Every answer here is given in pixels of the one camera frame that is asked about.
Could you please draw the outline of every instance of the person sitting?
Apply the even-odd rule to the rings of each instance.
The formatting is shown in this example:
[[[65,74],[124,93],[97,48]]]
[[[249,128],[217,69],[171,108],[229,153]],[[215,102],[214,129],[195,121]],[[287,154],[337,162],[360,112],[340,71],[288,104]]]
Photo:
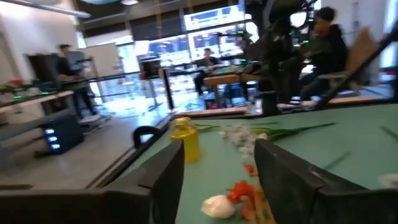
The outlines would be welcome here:
[[[57,60],[57,72],[61,80],[79,80],[83,79],[83,69],[80,70],[72,70],[69,65],[68,59],[65,57],[65,54],[69,51],[70,45],[68,44],[61,44],[59,45],[59,49],[61,51],[61,55],[58,57]],[[93,108],[91,103],[90,97],[88,96],[88,87],[79,88],[73,91],[73,103],[75,104],[75,111],[76,115],[83,119],[83,115],[79,109],[79,97],[82,98],[86,107],[89,109],[91,115],[96,115],[96,111]]]
[[[346,68],[348,48],[343,40],[338,24],[331,24],[335,18],[335,10],[330,7],[321,8],[315,15],[316,39],[313,47],[304,53],[312,61],[314,70],[299,81],[301,100],[310,100],[311,96],[319,96],[329,89],[328,80],[318,78],[333,72],[342,72]]]
[[[209,48],[206,48],[203,65],[205,69],[200,70],[196,78],[193,79],[195,89],[198,92],[199,96],[203,95],[203,90],[201,88],[203,84],[205,84],[204,79],[208,76],[209,73],[213,72],[217,67],[219,67],[221,65],[221,62],[216,57],[212,57],[211,50]]]

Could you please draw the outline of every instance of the green table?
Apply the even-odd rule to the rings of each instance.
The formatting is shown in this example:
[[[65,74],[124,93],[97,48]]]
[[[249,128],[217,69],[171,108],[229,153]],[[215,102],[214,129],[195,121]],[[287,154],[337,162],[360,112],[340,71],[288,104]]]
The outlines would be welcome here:
[[[380,128],[386,126],[398,132],[397,112],[398,105],[379,105],[258,119],[193,119],[192,123],[225,125],[278,122],[269,127],[298,128],[336,122],[338,124],[334,126],[309,130],[277,141],[276,144],[318,167],[324,167],[351,151],[349,157],[329,171],[368,189],[380,189],[381,175],[398,174],[398,142]],[[163,149],[170,142],[170,132],[168,130],[163,134],[123,175]],[[177,223],[235,223],[232,220],[208,218],[200,208],[207,198],[226,194],[226,189],[235,182],[251,179],[242,167],[242,162],[247,160],[241,157],[235,146],[222,139],[218,130],[201,133],[200,141],[202,158],[185,166]]]

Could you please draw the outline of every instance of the gray floor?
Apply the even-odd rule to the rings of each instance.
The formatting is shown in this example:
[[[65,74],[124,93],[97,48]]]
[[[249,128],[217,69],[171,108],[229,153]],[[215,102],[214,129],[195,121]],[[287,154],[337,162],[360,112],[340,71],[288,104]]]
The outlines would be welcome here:
[[[17,169],[0,172],[0,185],[32,184],[35,189],[82,189],[132,147],[131,133],[142,125],[155,126],[167,116],[154,110],[132,118],[114,118],[110,127],[86,137],[84,143],[59,156],[34,159],[44,148],[37,141],[12,155]]]

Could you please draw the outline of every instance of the whiteboard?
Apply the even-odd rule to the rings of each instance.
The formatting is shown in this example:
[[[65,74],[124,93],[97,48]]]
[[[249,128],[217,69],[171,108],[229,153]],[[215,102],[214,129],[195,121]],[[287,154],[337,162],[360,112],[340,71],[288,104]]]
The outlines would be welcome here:
[[[97,45],[80,49],[80,51],[86,55],[86,58],[93,58],[98,77],[108,77],[123,73],[116,44]]]

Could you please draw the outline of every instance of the yellow bottle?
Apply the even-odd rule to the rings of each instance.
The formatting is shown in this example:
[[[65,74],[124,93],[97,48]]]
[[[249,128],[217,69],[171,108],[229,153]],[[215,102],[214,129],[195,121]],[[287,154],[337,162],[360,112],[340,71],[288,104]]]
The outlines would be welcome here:
[[[173,140],[184,141],[185,163],[200,158],[199,135],[196,127],[189,123],[190,118],[183,117],[174,120],[174,130],[170,137]]]

